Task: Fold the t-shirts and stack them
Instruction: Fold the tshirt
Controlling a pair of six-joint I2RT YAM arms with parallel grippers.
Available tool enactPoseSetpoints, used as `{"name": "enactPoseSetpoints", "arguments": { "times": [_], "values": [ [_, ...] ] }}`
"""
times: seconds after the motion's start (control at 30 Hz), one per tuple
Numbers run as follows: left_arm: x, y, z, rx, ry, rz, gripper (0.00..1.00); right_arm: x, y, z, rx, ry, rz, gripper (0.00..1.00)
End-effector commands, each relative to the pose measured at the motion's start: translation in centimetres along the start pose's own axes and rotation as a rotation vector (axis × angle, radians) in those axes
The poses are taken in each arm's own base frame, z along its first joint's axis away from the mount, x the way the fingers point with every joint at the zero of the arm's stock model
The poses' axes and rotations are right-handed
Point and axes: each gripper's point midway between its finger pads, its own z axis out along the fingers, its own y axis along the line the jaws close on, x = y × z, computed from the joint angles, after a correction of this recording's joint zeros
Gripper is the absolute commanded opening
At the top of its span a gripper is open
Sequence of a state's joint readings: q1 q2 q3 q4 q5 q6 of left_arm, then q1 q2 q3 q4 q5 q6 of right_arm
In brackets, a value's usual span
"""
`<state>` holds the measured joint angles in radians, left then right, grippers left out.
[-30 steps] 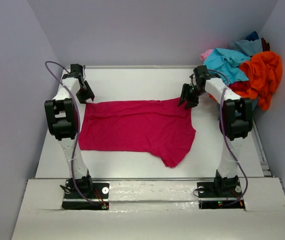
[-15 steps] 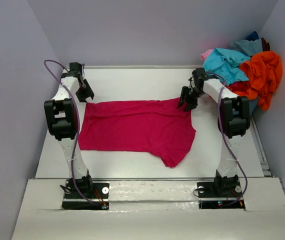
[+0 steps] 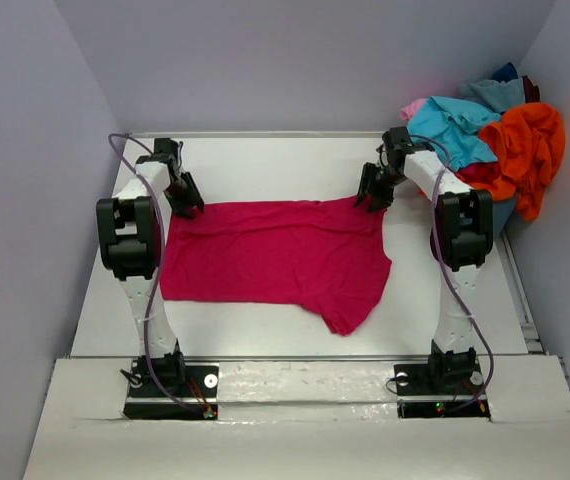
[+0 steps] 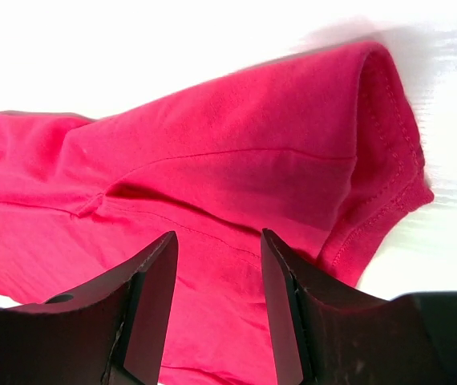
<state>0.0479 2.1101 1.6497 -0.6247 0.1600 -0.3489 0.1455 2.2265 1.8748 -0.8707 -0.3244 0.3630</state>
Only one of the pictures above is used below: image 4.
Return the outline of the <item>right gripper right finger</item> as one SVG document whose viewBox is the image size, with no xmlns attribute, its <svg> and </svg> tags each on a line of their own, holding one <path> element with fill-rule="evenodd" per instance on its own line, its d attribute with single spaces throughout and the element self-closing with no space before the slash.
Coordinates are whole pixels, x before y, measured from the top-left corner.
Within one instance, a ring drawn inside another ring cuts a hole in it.
<svg viewBox="0 0 457 385">
<path fill-rule="evenodd" d="M 261 266 L 280 384 L 457 384 L 456 291 L 376 298 L 270 229 Z"/>
</svg>

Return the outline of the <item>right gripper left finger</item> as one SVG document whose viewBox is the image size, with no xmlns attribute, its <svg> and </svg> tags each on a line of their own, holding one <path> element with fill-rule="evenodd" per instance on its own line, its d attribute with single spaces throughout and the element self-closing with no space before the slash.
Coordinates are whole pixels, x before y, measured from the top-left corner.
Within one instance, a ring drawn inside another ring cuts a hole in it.
<svg viewBox="0 0 457 385">
<path fill-rule="evenodd" d="M 42 304 L 0 308 L 0 384 L 155 384 L 175 288 L 168 232 Z"/>
</svg>

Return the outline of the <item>magenta t-shirt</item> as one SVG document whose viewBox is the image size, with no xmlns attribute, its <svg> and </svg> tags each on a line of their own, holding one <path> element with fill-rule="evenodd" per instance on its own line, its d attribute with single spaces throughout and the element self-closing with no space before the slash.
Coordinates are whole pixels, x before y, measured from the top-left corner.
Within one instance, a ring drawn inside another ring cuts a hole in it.
<svg viewBox="0 0 457 385">
<path fill-rule="evenodd" d="M 424 165 L 394 62 L 372 42 L 101 120 L 0 112 L 0 294 L 44 301 L 174 231 L 161 381 L 274 384 L 262 229 L 355 286 L 432 202 Z"/>
</svg>

